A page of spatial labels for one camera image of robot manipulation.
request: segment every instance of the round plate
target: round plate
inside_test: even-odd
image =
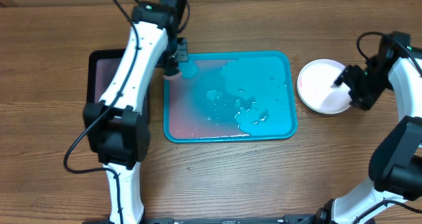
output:
[[[318,59],[303,67],[297,78],[297,92],[303,103],[316,112],[337,114],[350,107],[350,88],[344,83],[331,88],[345,69],[344,65],[330,59]]]

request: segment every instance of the wooden tabletop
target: wooden tabletop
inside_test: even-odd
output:
[[[359,34],[399,30],[422,45],[422,0],[195,3],[184,36],[191,53],[278,50],[293,83],[308,62],[363,65]],[[124,48],[129,25],[113,5],[0,9],[0,223],[80,223],[110,213],[106,175],[72,175],[63,156],[84,128],[88,56]],[[362,41],[375,54],[379,38]],[[152,80],[152,141],[142,163],[147,217],[277,217],[315,213],[368,174],[374,149],[398,122],[385,92],[372,110],[335,116],[306,108],[288,140],[174,144],[163,133],[163,79]],[[98,167],[86,140],[74,168]],[[422,202],[412,202],[422,208]],[[418,223],[391,208],[379,223]]]

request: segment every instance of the spilled liquid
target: spilled liquid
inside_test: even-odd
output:
[[[288,133],[292,89],[283,65],[278,57],[181,64],[183,79],[170,82],[169,132],[179,139]]]

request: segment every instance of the cable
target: cable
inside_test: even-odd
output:
[[[117,8],[119,8],[119,10],[123,13],[123,15],[125,16],[126,20],[129,22],[129,24],[132,26],[133,32],[135,33],[135,38],[136,38],[136,49],[139,48],[139,35],[138,35],[138,31],[136,30],[131,18],[129,17],[129,15],[125,12],[125,10],[123,10],[123,8],[121,7],[120,3],[117,0],[113,0],[114,4],[117,6]],[[70,173],[74,173],[74,174],[84,174],[84,173],[91,173],[91,172],[96,172],[96,171],[109,171],[111,173],[113,173],[114,175],[114,179],[116,180],[116,188],[117,188],[117,208],[118,208],[118,212],[119,212],[119,216],[120,216],[120,224],[123,224],[123,210],[121,208],[121,201],[120,201],[120,184],[119,184],[119,174],[117,174],[117,172],[113,169],[110,168],[105,168],[105,167],[99,167],[99,168],[93,168],[93,169],[84,169],[84,170],[75,170],[72,169],[68,166],[67,161],[69,159],[70,154],[72,153],[72,151],[74,150],[74,148],[78,145],[78,143],[92,130],[92,128],[98,124],[105,116],[107,116],[107,114],[110,112],[110,110],[114,107],[114,105],[117,103],[117,101],[119,100],[119,98],[121,97],[121,94],[123,92],[123,90],[125,89],[126,83],[129,80],[129,77],[132,73],[133,67],[135,65],[136,62],[136,58],[138,57],[138,50],[135,50],[135,54],[133,56],[133,60],[131,63],[131,66],[129,67],[129,71],[127,72],[127,75],[119,89],[119,91],[116,93],[116,97],[114,98],[114,100],[112,101],[112,103],[108,106],[108,108],[90,125],[88,126],[88,128],[85,129],[84,132],[82,132],[78,138],[72,143],[71,147],[67,150],[66,154],[65,154],[65,158],[63,159],[63,166],[65,167],[65,169],[70,172]]]
[[[182,27],[177,31],[178,34],[180,34],[182,31],[185,30],[187,23],[189,21],[189,18],[191,17],[191,6],[189,5],[188,1],[186,0],[186,7],[187,7],[187,17],[185,20],[185,23],[183,23]]]
[[[366,212],[364,212],[362,215],[360,215],[359,217],[356,218],[356,220],[353,222],[353,224],[358,224],[360,222],[360,220],[362,220],[363,218],[365,218],[367,215],[371,214],[373,211],[379,209],[381,206],[386,206],[388,204],[396,204],[397,206],[400,206],[402,208],[405,208],[409,211],[412,211],[414,213],[418,213],[418,214],[422,214],[422,210],[413,208],[411,206],[405,205],[401,202],[397,202],[394,200],[383,200],[382,202],[380,202],[379,204],[373,206],[371,209],[367,210]]]
[[[357,50],[358,52],[362,55],[362,57],[364,57],[367,61],[369,60],[368,56],[366,56],[361,49],[360,43],[362,38],[364,38],[365,36],[370,36],[370,35],[375,35],[375,36],[382,36],[383,38],[387,39],[388,41],[390,41],[391,43],[396,44],[401,50],[403,50],[407,55],[409,55],[410,60],[413,62],[413,64],[415,65],[416,70],[418,71],[418,73],[421,75],[422,77],[422,68],[419,66],[419,64],[417,63],[416,59],[411,55],[411,53],[397,40],[391,38],[391,36],[381,33],[381,32],[366,32],[364,34],[361,34],[361,36],[358,37],[357,41],[356,41],[356,46],[357,46]]]

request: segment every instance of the blue tray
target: blue tray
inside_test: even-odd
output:
[[[297,129],[289,60],[279,51],[201,53],[164,85],[173,142],[283,139]]]

